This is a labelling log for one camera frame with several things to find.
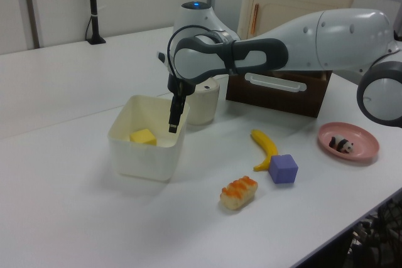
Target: black stand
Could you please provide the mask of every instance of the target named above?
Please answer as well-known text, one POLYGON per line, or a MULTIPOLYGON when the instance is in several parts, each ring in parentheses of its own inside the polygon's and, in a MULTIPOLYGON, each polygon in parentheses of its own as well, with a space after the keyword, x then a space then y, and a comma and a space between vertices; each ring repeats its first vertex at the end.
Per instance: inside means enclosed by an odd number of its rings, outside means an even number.
POLYGON ((103 39, 99 34, 98 9, 96 0, 90 0, 90 13, 92 23, 92 38, 88 39, 87 41, 91 45, 106 43, 105 39, 103 39))

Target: brown wooden box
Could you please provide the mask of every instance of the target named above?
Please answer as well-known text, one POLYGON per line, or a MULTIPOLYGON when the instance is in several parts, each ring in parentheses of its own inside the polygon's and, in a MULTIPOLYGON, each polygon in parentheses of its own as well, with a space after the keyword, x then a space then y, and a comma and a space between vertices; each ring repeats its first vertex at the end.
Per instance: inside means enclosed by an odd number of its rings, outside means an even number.
POLYGON ((245 104, 317 117, 332 72, 266 72, 261 75, 283 78, 307 85, 302 92, 287 92, 250 83, 244 75, 232 75, 226 99, 245 104))

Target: pink plate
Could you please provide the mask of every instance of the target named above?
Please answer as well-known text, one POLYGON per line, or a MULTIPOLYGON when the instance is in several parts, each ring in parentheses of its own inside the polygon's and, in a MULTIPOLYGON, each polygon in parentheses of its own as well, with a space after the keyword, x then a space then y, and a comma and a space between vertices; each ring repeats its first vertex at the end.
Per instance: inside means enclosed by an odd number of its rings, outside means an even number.
POLYGON ((366 130, 345 122, 330 122, 323 125, 318 132, 318 141, 332 154, 348 160, 367 160, 375 157, 379 150, 377 139, 366 130), (332 136, 339 134, 353 142, 353 152, 344 154, 329 146, 332 136))

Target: panda toy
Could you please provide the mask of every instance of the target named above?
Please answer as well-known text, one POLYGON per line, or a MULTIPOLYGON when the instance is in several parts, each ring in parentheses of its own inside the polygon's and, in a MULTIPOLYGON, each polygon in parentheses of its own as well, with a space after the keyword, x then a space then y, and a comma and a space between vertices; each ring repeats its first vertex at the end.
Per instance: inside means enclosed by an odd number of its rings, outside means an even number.
POLYGON ((329 146, 341 153, 349 154, 353 151, 353 142, 349 142, 341 135, 332 136, 329 146))

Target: cabinet door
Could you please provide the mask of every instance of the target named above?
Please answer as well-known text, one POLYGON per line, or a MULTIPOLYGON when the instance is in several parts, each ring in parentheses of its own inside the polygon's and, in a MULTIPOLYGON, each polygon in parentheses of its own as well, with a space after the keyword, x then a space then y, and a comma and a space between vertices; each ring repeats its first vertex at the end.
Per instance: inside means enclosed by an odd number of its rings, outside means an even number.
POLYGON ((326 9, 335 7, 294 0, 253 0, 247 38, 266 33, 297 17, 326 9))

